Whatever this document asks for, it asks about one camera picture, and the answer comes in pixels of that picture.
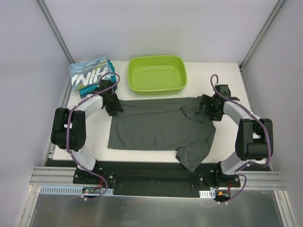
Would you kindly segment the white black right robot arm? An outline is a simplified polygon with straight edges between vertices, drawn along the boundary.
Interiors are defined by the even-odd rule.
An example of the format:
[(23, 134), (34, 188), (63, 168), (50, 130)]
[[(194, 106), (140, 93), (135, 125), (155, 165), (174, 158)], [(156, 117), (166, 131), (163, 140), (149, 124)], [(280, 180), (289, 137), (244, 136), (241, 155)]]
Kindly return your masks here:
[(229, 116), (237, 125), (235, 151), (219, 163), (220, 171), (213, 174), (217, 186), (225, 186), (230, 175), (250, 165), (268, 167), (273, 155), (273, 123), (249, 111), (240, 100), (231, 96), (228, 85), (213, 87), (214, 95), (202, 95), (197, 114), (205, 113), (211, 121)]

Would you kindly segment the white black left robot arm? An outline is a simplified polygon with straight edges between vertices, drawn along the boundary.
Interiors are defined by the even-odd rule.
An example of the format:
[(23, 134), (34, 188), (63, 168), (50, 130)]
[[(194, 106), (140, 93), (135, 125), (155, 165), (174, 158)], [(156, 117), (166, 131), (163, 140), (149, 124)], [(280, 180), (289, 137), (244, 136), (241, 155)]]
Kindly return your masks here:
[(115, 87), (116, 83), (101, 79), (96, 89), (78, 104), (55, 110), (51, 142), (72, 157), (77, 167), (85, 171), (83, 177), (90, 184), (99, 181), (100, 172), (94, 168), (96, 159), (85, 145), (86, 120), (100, 109), (105, 109), (109, 116), (123, 112)]

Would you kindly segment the dark grey t-shirt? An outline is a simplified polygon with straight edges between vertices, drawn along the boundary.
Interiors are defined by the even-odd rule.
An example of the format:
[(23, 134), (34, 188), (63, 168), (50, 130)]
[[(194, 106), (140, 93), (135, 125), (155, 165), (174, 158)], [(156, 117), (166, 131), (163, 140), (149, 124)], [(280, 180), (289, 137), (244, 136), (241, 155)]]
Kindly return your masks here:
[(216, 128), (196, 113), (201, 97), (121, 101), (112, 117), (108, 148), (177, 152), (176, 159), (194, 172), (210, 153)]

